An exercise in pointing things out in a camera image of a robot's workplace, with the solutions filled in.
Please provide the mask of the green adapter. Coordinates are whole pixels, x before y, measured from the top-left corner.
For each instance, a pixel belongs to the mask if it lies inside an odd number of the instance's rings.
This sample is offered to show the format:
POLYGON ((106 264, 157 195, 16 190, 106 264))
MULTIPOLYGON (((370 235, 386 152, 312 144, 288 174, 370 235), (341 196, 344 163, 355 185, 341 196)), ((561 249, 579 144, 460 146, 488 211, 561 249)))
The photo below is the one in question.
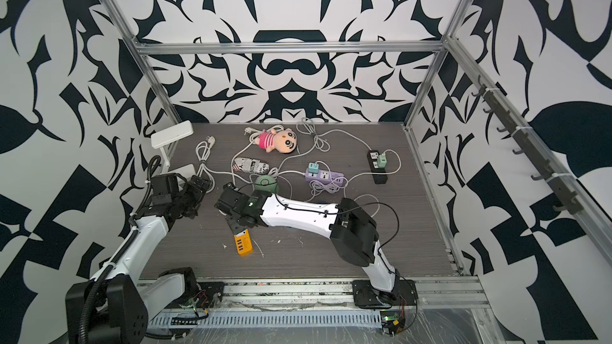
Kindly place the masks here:
POLYGON ((379 169, 384 169, 387 166, 387 156, 384 153, 377 157, 377 166, 379 169))

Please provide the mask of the purple power strip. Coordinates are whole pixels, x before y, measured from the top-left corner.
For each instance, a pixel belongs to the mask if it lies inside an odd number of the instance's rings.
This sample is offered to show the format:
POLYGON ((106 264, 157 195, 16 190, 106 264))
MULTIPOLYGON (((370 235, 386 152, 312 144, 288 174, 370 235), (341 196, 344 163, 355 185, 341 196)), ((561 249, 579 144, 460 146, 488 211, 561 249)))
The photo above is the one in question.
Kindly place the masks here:
POLYGON ((344 175, 339 172, 329 171, 329 170, 319 170, 316 173, 311 173, 310 171, 306 171, 304 173, 305 180, 307 182, 318 181, 321 185, 333 185, 333 186, 342 186, 345 183, 346 178, 344 175))

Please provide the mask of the orange power strip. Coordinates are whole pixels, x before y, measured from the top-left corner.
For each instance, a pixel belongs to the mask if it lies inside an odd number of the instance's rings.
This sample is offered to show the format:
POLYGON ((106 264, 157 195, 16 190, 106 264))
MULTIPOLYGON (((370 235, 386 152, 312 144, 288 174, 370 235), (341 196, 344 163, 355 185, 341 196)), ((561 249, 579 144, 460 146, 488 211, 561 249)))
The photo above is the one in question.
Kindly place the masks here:
POLYGON ((253 243, 248 229, 236 234, 234 236, 234 241, 237 253, 240 257, 245 257, 253 253, 253 243))

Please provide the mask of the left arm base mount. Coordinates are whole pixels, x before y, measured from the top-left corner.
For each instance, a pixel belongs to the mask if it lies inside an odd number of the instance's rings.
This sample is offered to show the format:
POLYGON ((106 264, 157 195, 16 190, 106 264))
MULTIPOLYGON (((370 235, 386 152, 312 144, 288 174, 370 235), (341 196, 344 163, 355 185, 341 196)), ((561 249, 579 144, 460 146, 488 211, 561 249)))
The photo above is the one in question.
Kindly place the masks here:
POLYGON ((185 294, 170 302, 165 309, 190 308, 193 304, 197 309, 208 309, 220 304, 226 286, 222 281, 199 281, 194 290, 186 291, 185 294))

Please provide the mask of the wall hook rack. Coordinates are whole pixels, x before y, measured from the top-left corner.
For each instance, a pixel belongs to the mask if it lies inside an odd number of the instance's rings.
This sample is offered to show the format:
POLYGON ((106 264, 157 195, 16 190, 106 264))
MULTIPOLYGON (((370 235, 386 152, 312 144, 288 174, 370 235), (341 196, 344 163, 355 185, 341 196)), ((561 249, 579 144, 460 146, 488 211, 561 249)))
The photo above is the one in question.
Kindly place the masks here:
POLYGON ((561 170, 560 165, 553 162, 551 154, 544 152, 541 138, 527 125, 523 117, 516 113, 499 88, 487 86, 481 75, 477 77, 477 83, 479 89, 473 97, 481 97, 489 106, 484 112, 499 119, 502 127, 498 127, 497 131, 514 140, 518 149, 513 150, 513 154, 523 154, 534 166, 537 175, 531 175, 532 181, 546 182, 557 197, 560 205, 554 205, 553 210, 559 213, 567 211, 571 215, 582 212, 584 207, 578 199, 578 192, 568 184, 572 175, 561 170))

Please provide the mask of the white desk lamp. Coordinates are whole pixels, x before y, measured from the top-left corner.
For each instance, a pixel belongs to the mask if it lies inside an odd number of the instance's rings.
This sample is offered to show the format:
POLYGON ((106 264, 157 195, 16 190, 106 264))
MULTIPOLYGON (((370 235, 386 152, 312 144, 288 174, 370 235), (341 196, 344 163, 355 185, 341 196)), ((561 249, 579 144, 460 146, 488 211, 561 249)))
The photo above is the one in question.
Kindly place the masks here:
POLYGON ((193 133, 192 122, 187 120, 151 135, 151 146, 158 150, 162 157, 161 174, 166 174, 171 167, 171 147, 178 141, 193 135, 193 133))

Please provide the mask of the teal USB charger adapter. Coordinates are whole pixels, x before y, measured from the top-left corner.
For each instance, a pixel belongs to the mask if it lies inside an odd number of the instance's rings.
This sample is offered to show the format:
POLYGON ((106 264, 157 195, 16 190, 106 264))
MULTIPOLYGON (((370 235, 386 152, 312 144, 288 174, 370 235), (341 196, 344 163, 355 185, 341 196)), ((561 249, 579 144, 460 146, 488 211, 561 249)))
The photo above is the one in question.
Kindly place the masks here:
POLYGON ((308 176, 316 177, 320 172, 320 167, 315 162, 310 162, 308 166, 308 176))

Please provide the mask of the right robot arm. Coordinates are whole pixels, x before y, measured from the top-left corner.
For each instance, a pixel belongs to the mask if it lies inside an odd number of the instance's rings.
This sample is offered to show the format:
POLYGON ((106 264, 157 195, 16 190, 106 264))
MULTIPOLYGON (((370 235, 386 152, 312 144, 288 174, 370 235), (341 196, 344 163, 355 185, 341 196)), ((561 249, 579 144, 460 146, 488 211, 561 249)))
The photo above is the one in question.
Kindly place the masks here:
POLYGON ((376 221, 350 198, 333 204, 299 202, 264 190, 244 194, 228 183, 215 208, 235 233, 256 226, 286 227, 324 237, 343 261, 364 270, 374 290, 383 295, 396 291, 399 274, 382 251, 376 221))

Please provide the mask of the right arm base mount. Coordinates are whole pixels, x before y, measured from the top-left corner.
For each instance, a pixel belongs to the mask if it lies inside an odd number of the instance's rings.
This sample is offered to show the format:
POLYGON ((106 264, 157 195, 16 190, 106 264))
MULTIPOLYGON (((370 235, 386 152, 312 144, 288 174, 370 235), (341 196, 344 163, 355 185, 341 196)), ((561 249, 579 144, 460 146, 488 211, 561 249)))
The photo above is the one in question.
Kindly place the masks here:
POLYGON ((352 281, 352 294, 355 306, 361 309, 388 309, 391 307, 416 307, 418 293, 413 280, 395 281, 392 291, 379 291, 369 280, 352 281))

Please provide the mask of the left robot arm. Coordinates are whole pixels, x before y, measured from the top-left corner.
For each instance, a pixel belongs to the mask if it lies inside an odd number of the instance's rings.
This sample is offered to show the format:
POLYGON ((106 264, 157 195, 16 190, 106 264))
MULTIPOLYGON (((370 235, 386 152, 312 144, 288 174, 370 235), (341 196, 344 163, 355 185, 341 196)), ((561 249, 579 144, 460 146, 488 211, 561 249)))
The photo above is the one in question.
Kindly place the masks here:
POLYGON ((162 272, 144 289, 137 283, 159 243, 182 218, 197 217, 210 181, 179 172, 157 175, 162 159, 147 168, 143 200, 131 214, 130 233, 103 267, 65 296, 70 343, 141 343, 175 340, 176 334, 150 331, 150 321, 172 304, 193 302, 201 288, 190 267, 162 272))

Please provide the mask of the black power strip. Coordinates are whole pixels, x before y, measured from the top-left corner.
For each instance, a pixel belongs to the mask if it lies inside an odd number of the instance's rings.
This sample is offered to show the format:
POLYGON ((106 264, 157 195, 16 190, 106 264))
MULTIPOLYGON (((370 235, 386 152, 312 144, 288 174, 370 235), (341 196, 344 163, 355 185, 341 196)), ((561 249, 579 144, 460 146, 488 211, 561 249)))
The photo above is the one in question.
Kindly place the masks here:
POLYGON ((381 153, 377 150, 370 150, 368 152, 368 163, 373 181, 376 185, 383 185, 387 183, 387 172, 386 168, 379 169, 377 166, 377 157, 381 153))

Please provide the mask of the plush doll pink shirt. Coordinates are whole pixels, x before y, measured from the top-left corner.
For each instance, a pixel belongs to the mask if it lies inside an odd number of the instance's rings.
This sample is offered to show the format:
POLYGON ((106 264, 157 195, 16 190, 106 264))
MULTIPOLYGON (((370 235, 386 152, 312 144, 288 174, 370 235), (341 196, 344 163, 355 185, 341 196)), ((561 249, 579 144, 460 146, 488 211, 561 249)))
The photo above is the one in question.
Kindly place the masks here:
POLYGON ((290 129, 264 131, 252 135, 251 143, 267 153, 290 154, 297 148, 296 133, 290 129))

